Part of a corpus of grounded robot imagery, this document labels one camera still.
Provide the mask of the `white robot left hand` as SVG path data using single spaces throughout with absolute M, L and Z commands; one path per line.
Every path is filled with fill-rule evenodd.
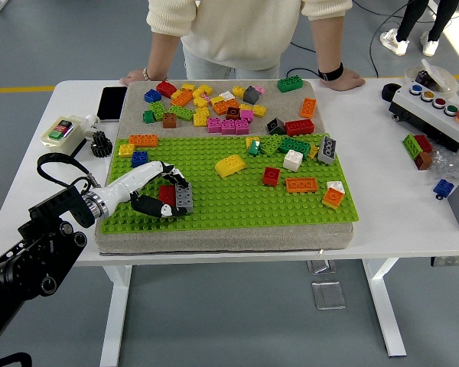
M 104 188 L 90 192 L 98 200 L 99 216 L 111 216 L 120 203 L 130 202 L 133 210 L 153 217 L 172 217 L 187 214 L 186 208 L 170 206 L 151 196 L 139 195 L 138 191 L 157 177 L 164 177 L 173 184 L 188 188 L 184 175 L 173 165 L 162 161 L 152 161 L 130 170 Z

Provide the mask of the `person's left hand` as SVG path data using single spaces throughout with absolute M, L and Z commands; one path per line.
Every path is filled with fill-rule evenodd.
M 343 69 L 342 75 L 336 80 L 321 80 L 322 86 L 338 92 L 355 89 L 357 87 L 363 86 L 365 83 L 365 79 L 362 78 L 357 72 L 347 68 Z

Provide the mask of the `person's right hand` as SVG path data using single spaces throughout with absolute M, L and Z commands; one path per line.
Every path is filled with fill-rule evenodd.
M 149 77 L 145 73 L 145 70 L 133 70 L 129 72 L 127 76 L 124 76 L 119 80 L 119 82 L 124 86 L 128 86 L 129 84 L 138 81 L 149 81 Z

